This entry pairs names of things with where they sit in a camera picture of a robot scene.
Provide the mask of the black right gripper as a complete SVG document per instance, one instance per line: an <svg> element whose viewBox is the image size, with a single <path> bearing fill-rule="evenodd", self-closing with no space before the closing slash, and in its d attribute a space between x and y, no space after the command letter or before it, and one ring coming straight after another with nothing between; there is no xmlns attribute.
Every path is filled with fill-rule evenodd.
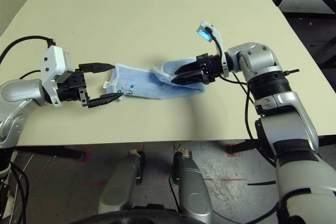
<svg viewBox="0 0 336 224"><path fill-rule="evenodd" d="M223 65L219 55L203 54L196 61L182 65L176 71L172 83L186 86L194 83L209 84L223 73Z"/></svg>

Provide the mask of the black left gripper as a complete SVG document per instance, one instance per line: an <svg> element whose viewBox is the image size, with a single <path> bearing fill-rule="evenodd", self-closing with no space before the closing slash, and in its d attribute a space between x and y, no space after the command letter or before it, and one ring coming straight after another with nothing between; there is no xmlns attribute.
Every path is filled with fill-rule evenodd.
<svg viewBox="0 0 336 224"><path fill-rule="evenodd" d="M79 64L78 69L71 74L67 73L65 77L57 76L55 78L57 98L51 99L51 101L54 106L61 106L64 101L80 101L82 106L94 108L117 100L123 96L122 92L107 93L101 95L99 98L89 100L84 77L84 73L87 72L100 73L114 68L115 66L109 63L94 62Z"/></svg>

